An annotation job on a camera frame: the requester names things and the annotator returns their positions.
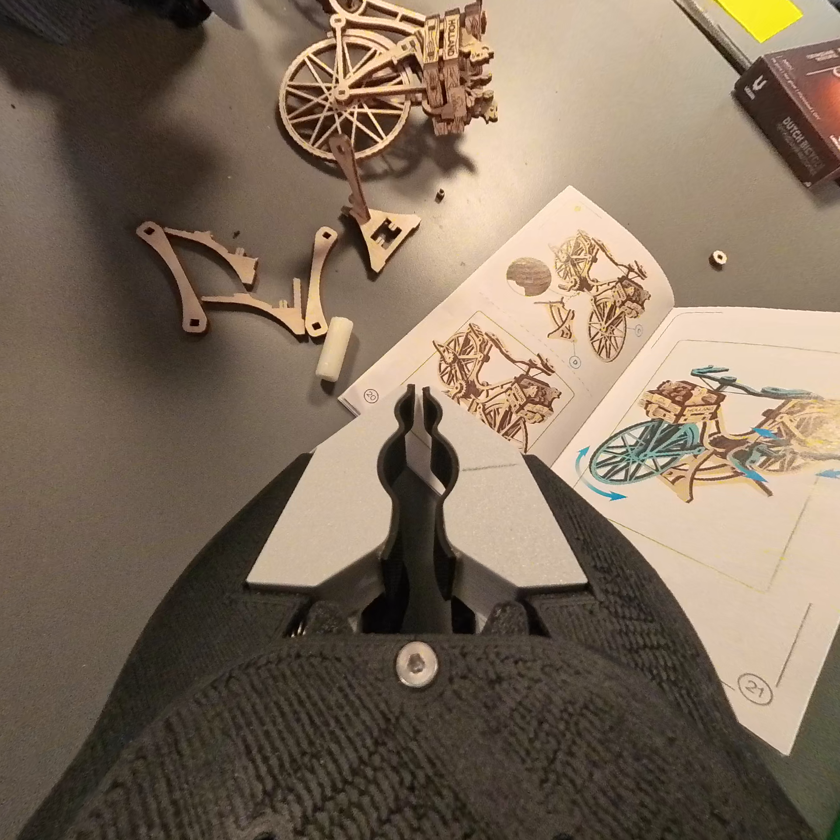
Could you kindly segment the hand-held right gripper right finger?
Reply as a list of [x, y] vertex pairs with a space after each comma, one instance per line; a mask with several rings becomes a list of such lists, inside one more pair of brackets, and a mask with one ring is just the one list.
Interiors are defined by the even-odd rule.
[[480, 629], [498, 604], [587, 586], [520, 449], [437, 388], [424, 387], [422, 405], [430, 476], [441, 490], [434, 569], [444, 599]]

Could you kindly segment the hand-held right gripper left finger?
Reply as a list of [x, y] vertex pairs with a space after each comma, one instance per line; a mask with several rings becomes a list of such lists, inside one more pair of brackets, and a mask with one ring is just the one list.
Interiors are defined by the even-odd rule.
[[407, 385], [311, 452], [249, 587], [335, 602], [368, 630], [399, 629], [409, 584], [394, 484], [414, 414], [415, 386]]

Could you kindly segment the white instruction booklet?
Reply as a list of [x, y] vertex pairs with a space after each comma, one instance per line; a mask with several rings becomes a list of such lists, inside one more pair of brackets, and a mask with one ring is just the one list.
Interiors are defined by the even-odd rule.
[[677, 308], [567, 186], [339, 397], [434, 385], [656, 568], [740, 722], [792, 750], [838, 628], [837, 312]]

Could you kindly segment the notched wooden arc part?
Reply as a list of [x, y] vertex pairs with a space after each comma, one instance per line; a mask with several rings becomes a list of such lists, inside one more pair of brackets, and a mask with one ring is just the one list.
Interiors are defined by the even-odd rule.
[[226, 296], [201, 296], [201, 303], [208, 306], [223, 306], [256, 311], [288, 328], [297, 336], [308, 334], [301, 302], [301, 280], [292, 280], [292, 306], [279, 300], [275, 306], [262, 301], [248, 292], [237, 292]]
[[186, 239], [211, 249], [230, 265], [247, 290], [255, 287], [259, 260], [256, 257], [248, 256], [244, 248], [237, 247], [234, 251], [231, 251], [217, 242], [214, 235], [209, 231], [194, 230], [191, 232], [179, 228], [164, 227], [164, 232], [169, 236]]

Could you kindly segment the curved wooden strip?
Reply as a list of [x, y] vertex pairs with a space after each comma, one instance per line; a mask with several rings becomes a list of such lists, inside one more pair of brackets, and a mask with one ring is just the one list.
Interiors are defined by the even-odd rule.
[[324, 265], [338, 236], [338, 232], [329, 226], [320, 227], [314, 236], [304, 321], [307, 335], [313, 339], [322, 338], [329, 329], [323, 314], [320, 286]]
[[163, 227], [151, 220], [142, 222], [135, 231], [164, 261], [175, 282], [182, 312], [182, 330], [191, 335], [204, 335], [209, 330], [209, 321], [191, 281], [178, 259]]

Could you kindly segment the triangular wooden part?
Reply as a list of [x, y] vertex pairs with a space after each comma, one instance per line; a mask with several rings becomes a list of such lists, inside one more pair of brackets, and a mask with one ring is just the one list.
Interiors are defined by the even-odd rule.
[[377, 274], [403, 241], [422, 223], [422, 219], [416, 215], [387, 213], [374, 208], [370, 208], [370, 217], [364, 222], [357, 218], [358, 213], [350, 206], [343, 206], [342, 214], [352, 217], [359, 226], [371, 269]]

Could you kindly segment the wooden bicycle model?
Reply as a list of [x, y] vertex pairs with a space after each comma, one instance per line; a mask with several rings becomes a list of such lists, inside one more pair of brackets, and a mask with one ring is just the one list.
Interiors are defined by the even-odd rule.
[[382, 1], [321, 6], [329, 34], [290, 63], [278, 97], [285, 131], [308, 154], [333, 163], [330, 142], [342, 133], [357, 159], [370, 159], [414, 108], [437, 137], [462, 134], [473, 119], [497, 121], [482, 2], [440, 14]]

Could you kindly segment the dark model kit box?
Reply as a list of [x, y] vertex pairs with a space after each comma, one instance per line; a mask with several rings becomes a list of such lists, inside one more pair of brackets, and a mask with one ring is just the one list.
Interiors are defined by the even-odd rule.
[[760, 57], [733, 96], [803, 186], [838, 181], [838, 38]]

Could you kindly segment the white wax stick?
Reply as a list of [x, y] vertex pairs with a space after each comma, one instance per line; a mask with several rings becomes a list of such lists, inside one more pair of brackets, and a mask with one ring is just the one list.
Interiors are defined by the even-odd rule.
[[331, 319], [316, 368], [316, 376], [320, 380], [335, 383], [339, 379], [353, 327], [353, 321], [348, 318]]

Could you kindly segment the yellow sticky note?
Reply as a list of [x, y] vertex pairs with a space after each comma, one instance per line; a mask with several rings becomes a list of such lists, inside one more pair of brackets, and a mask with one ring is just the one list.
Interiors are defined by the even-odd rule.
[[716, 1], [716, 4], [761, 44], [803, 17], [802, 10], [792, 1]]

